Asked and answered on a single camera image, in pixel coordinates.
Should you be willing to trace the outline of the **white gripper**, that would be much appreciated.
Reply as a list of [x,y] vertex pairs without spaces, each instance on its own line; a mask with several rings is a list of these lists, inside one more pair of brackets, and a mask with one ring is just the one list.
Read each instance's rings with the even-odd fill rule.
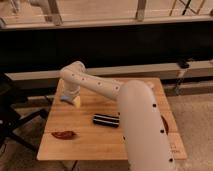
[[63,81],[63,90],[62,94],[71,99],[75,98],[80,92],[80,86],[78,84],[68,82],[66,80]]

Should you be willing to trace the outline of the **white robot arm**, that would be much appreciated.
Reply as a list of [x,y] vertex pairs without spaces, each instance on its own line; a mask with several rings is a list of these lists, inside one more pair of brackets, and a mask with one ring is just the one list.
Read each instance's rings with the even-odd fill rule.
[[144,81],[120,82],[86,74],[85,70],[80,61],[60,70],[67,102],[74,100],[80,87],[115,100],[130,170],[177,171],[152,88]]

